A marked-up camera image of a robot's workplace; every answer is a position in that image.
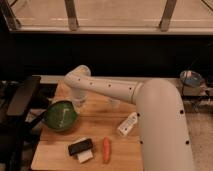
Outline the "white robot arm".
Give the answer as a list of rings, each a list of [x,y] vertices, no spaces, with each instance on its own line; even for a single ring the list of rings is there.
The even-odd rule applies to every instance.
[[[87,90],[136,106],[144,171],[195,171],[182,98],[171,82],[96,78],[85,65],[67,73],[64,82],[75,97]]]

